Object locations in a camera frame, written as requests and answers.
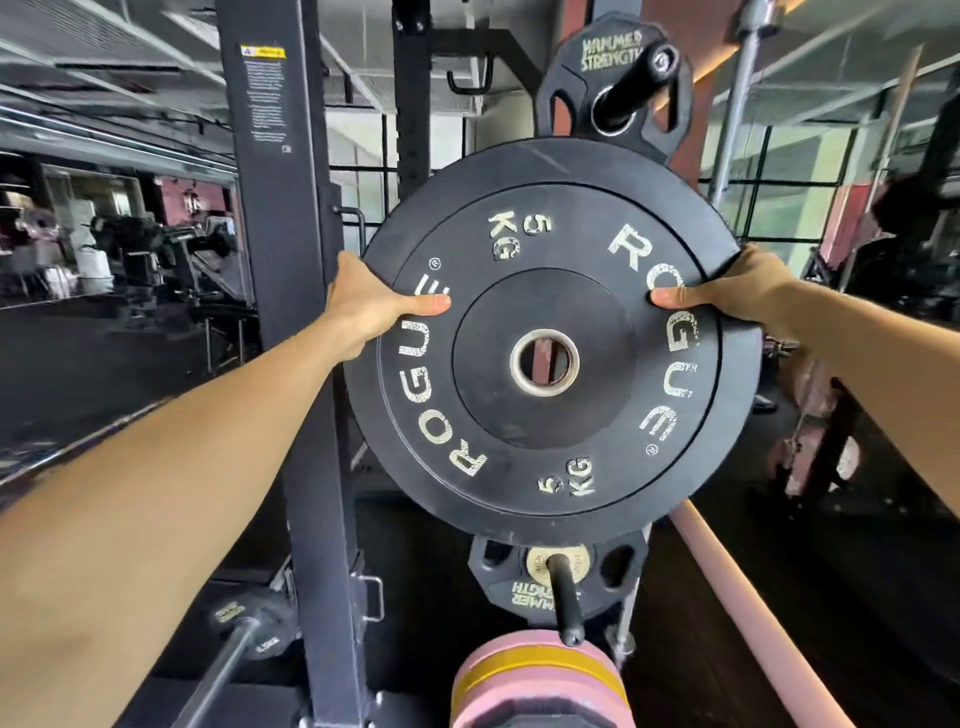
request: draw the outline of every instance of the round black plate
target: round black plate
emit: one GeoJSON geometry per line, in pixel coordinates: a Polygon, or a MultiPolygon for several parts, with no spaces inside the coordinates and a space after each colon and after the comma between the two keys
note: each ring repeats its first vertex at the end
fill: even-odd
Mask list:
{"type": "Polygon", "coordinates": [[[357,421],[400,488],[470,533],[560,546],[636,531],[719,466],[760,364],[756,326],[661,310],[649,286],[713,278],[737,250],[683,181],[611,145],[527,139],[462,159],[364,256],[395,290],[447,290],[452,306],[347,364],[357,421]],[[555,397],[510,372],[540,328],[580,356],[555,397]]]}

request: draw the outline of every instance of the black peg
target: black peg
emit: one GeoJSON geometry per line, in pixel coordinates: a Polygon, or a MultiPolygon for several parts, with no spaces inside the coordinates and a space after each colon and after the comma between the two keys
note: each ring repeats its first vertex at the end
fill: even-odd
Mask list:
{"type": "Polygon", "coordinates": [[[584,615],[577,601],[577,585],[573,583],[570,560],[555,553],[546,560],[550,572],[550,589],[553,590],[553,608],[557,612],[557,630],[560,641],[567,647],[579,647],[584,643],[584,615]]]}
{"type": "Polygon", "coordinates": [[[680,71],[680,51],[665,40],[648,45],[634,64],[596,100],[593,123],[601,132],[614,133],[630,121],[680,71]]]}

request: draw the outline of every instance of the person's right arm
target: person's right arm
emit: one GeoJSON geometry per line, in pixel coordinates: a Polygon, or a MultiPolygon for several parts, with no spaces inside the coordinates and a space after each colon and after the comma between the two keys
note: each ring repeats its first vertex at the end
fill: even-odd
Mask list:
{"type": "Polygon", "coordinates": [[[711,303],[804,344],[960,515],[960,333],[796,280],[755,246],[724,277],[657,289],[651,300],[663,308],[711,303]]]}

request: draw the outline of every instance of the bolt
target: bolt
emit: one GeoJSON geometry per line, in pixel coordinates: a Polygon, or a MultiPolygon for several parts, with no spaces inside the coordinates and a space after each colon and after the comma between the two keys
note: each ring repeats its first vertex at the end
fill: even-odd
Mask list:
{"type": "Polygon", "coordinates": [[[666,73],[673,67],[673,54],[666,49],[658,51],[654,56],[653,65],[657,73],[666,73]]]}

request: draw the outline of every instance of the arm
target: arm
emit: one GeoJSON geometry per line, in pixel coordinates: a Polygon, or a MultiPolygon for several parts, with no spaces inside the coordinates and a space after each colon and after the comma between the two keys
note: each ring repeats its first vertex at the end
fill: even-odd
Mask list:
{"type": "Polygon", "coordinates": [[[712,303],[803,343],[960,514],[960,333],[796,280],[775,255],[754,246],[721,279],[658,289],[652,300],[665,308],[712,303]]]}
{"type": "Polygon", "coordinates": [[[270,488],[330,370],[403,314],[341,254],[326,313],[56,471],[0,517],[0,725],[106,728],[270,488]]]}

